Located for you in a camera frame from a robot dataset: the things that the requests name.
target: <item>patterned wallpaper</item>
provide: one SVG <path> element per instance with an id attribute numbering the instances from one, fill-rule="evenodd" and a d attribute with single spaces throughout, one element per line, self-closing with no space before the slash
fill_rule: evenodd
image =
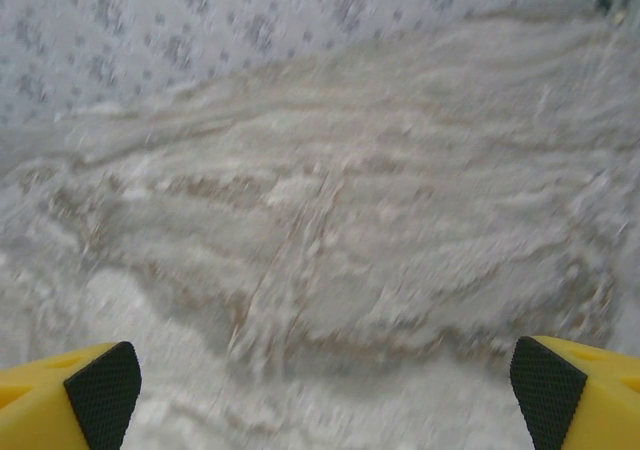
<path id="1" fill-rule="evenodd" d="M 0 0 L 0 126 L 530 0 Z"/>

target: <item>dusty floor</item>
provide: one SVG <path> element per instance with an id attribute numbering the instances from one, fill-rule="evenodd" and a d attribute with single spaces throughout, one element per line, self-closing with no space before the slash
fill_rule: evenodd
<path id="1" fill-rule="evenodd" d="M 518 336 L 639 351 L 639 85 L 545 6 L 2 134 L 0 364 L 131 340 L 131 449 L 532 448 Z"/>

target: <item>yellow plastic part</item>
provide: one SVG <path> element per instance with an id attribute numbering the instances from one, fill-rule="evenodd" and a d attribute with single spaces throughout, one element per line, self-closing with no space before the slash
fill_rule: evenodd
<path id="1" fill-rule="evenodd" d="M 0 449 L 89 450 L 64 381 L 114 345 L 104 343 L 0 370 Z"/>
<path id="2" fill-rule="evenodd" d="M 587 375 L 562 450 L 640 449 L 640 359 L 558 338 L 534 338 Z"/>

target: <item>patterned surface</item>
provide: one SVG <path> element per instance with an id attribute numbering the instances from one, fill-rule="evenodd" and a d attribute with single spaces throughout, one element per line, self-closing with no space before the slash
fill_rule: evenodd
<path id="1" fill-rule="evenodd" d="M 562 450 L 587 375 L 536 339 L 522 337 L 510 377 L 535 450 Z"/>
<path id="2" fill-rule="evenodd" d="M 0 0 L 0 126 L 526 0 Z"/>
<path id="3" fill-rule="evenodd" d="M 141 385 L 138 357 L 130 342 L 116 343 L 64 381 L 90 449 L 122 447 Z"/>

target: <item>black textured grip pad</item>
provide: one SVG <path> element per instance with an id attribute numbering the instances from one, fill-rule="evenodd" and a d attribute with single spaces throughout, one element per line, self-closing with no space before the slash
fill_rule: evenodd
<path id="1" fill-rule="evenodd" d="M 516 343 L 511 386 L 536 450 L 560 450 L 587 375 L 531 337 Z"/>
<path id="2" fill-rule="evenodd" d="M 120 342 L 64 382 L 91 450 L 117 450 L 140 394 L 142 376 L 133 345 Z"/>

